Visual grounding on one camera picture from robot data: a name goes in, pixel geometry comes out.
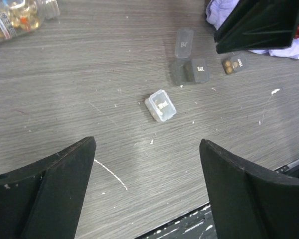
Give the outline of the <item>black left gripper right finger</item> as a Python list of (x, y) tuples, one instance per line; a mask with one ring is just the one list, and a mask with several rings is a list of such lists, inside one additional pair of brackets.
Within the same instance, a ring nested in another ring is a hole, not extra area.
[(199, 152), (218, 238), (299, 239), (299, 178), (210, 140), (201, 141)]

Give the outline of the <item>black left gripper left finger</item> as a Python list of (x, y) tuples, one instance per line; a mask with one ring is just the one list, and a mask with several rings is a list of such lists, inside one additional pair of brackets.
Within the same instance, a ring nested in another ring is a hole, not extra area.
[(1, 174), (0, 239), (75, 238), (95, 151), (89, 136)]

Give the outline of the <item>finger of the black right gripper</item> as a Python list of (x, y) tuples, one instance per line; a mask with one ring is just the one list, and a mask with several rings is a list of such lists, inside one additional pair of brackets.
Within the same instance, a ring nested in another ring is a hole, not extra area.
[(214, 34), (216, 52), (287, 48), (298, 29), (299, 0), (241, 0)]

